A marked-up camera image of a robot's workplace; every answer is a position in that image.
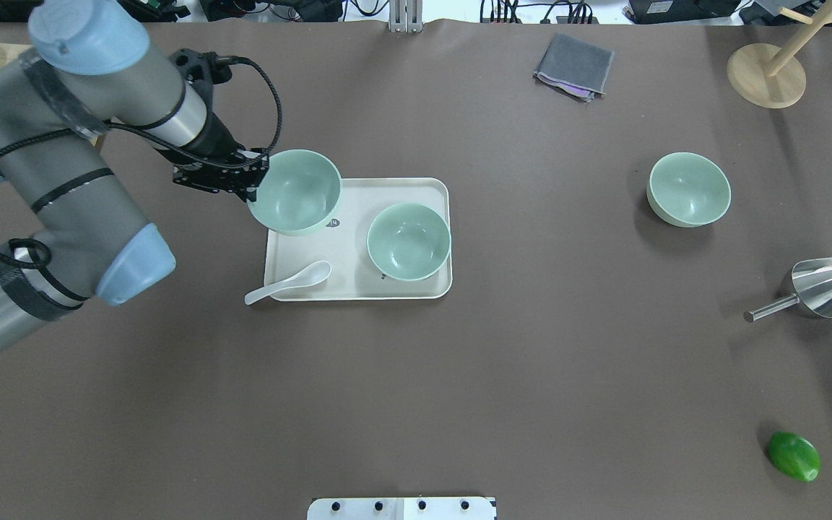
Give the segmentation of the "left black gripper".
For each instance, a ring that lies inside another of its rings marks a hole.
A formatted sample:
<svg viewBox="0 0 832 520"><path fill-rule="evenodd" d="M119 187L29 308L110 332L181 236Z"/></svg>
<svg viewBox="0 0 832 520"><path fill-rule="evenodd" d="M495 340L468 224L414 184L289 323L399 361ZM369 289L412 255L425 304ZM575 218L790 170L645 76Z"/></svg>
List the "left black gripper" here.
<svg viewBox="0 0 832 520"><path fill-rule="evenodd" d="M170 59L208 109L204 128L195 140L179 146L201 160L174 152L170 159L176 165L173 181L195 190L231 192L245 203L256 201L256 192L269 168L270 146L247 149L236 142L212 111L212 102L214 86L232 79L231 66L249 66L267 85L270 85L269 75L256 62L243 56L221 56L215 52L200 53L183 48L173 53Z"/></svg>

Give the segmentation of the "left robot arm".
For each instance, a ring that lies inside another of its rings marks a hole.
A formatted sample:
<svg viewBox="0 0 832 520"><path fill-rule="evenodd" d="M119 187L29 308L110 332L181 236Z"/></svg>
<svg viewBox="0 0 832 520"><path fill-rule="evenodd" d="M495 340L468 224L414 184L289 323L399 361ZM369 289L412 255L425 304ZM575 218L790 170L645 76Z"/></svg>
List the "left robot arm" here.
<svg viewBox="0 0 832 520"><path fill-rule="evenodd" d="M90 298L118 306L176 268L155 224L93 139L127 131L173 164L173 181L252 202L271 146L238 144L212 87L241 56L165 56L116 1L45 1L32 46L0 69L0 182L42 223L0 246L0 352Z"/></svg>

